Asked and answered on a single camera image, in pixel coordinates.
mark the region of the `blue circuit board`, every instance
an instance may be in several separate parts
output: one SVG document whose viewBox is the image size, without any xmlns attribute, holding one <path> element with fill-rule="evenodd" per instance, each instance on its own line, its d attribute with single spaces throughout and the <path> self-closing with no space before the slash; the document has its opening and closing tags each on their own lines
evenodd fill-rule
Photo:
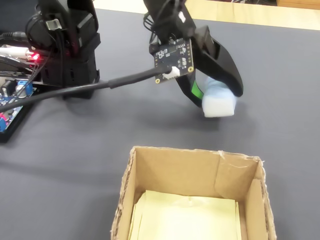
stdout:
<svg viewBox="0 0 320 240">
<path fill-rule="evenodd" d="M 32 91 L 26 96 L 26 98 L 32 96 L 32 94 L 36 91 L 36 88 L 32 88 Z M 0 105 L 6 105 L 7 103 L 11 103 L 12 101 L 20 101 L 20 98 L 16 97 L 16 92 L 12 96 L 4 97 L 0 95 Z M 19 114 L 23 106 L 19 106 L 13 108 L 8 112 L 0 112 L 0 133 L 4 133 L 10 126 L 10 124 L 14 121 L 16 116 Z"/>
</svg>

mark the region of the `white foam block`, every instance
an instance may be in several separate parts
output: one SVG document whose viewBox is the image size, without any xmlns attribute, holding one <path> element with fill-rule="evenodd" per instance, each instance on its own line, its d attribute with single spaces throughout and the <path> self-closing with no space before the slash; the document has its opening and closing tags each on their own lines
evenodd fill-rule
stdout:
<svg viewBox="0 0 320 240">
<path fill-rule="evenodd" d="M 206 118 L 228 117 L 235 114 L 237 98 L 223 82 L 208 78 L 202 99 Z"/>
</svg>

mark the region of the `circuit board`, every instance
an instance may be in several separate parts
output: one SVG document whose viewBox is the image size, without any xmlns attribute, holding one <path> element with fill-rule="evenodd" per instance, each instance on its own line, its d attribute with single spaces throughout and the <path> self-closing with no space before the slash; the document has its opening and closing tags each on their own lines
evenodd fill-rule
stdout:
<svg viewBox="0 0 320 240">
<path fill-rule="evenodd" d="M 160 45 L 158 51 L 153 54 L 155 67 L 161 65 L 175 66 L 179 70 L 179 76 L 187 75 L 194 71 L 191 39 L 183 38 L 171 40 L 168 44 Z M 155 76 L 157 84 L 166 81 L 163 75 Z"/>
<path fill-rule="evenodd" d="M 36 88 L 32 87 L 32 91 L 25 96 L 26 98 L 32 96 L 36 92 Z M 10 96 L 3 96 L 0 94 L 0 106 L 6 105 L 8 103 L 12 103 L 20 101 L 21 99 L 17 97 L 17 93 L 14 92 Z M 18 114 L 22 111 L 24 107 L 19 106 L 16 108 L 13 108 L 7 112 L 0 112 L 0 133 L 4 134 L 6 131 L 10 128 L 11 124 L 14 122 L 15 118 L 18 116 Z"/>
</svg>

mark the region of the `white connector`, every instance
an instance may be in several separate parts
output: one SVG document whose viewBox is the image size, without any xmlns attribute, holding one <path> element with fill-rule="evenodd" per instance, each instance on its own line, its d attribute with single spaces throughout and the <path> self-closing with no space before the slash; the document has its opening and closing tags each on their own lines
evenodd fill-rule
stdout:
<svg viewBox="0 0 320 240">
<path fill-rule="evenodd" d="M 170 73 L 168 74 L 163 73 L 162 75 L 165 79 L 168 79 L 168 80 L 174 79 L 174 78 L 180 77 L 180 70 L 176 66 L 173 66 Z"/>
<path fill-rule="evenodd" d="M 30 52 L 27 47 L 0 47 L 0 55 L 10 56 L 12 58 L 28 59 L 33 52 Z"/>
</svg>

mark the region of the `box flap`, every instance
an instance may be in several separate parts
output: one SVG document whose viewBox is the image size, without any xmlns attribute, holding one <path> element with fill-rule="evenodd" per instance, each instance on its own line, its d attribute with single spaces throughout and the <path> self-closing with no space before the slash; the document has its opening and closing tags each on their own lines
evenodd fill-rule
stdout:
<svg viewBox="0 0 320 240">
<path fill-rule="evenodd" d="M 138 192 L 245 198 L 259 158 L 222 151 L 136 147 Z"/>
<path fill-rule="evenodd" d="M 215 190 L 225 199 L 244 200 L 256 174 L 259 158 L 223 151 L 218 153 L 220 162 Z"/>
</svg>

